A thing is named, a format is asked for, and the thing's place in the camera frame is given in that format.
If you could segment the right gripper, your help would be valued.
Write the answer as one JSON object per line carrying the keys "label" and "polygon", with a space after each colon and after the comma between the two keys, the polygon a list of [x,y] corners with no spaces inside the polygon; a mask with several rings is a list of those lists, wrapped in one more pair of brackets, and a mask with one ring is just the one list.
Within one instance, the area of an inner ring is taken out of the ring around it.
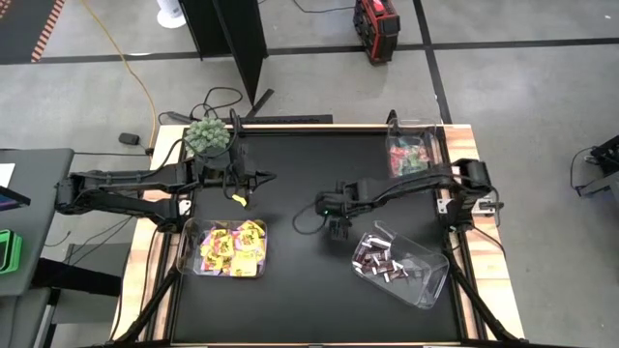
{"label": "right gripper", "polygon": [[349,218],[356,217],[363,212],[363,204],[360,203],[361,187],[359,182],[339,181],[332,191],[320,191],[316,194],[314,210],[318,215],[341,218],[329,220],[329,234],[332,240],[346,241],[352,225]]}

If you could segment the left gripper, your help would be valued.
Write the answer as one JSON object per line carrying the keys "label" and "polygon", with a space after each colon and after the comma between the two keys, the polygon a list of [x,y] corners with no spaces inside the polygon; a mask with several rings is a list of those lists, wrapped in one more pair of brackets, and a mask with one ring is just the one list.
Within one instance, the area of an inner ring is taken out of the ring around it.
{"label": "left gripper", "polygon": [[277,178],[275,173],[256,171],[252,176],[255,183],[250,187],[241,145],[231,145],[227,150],[209,148],[195,156],[195,165],[200,185],[222,189],[226,199],[246,209],[249,207],[251,191]]}

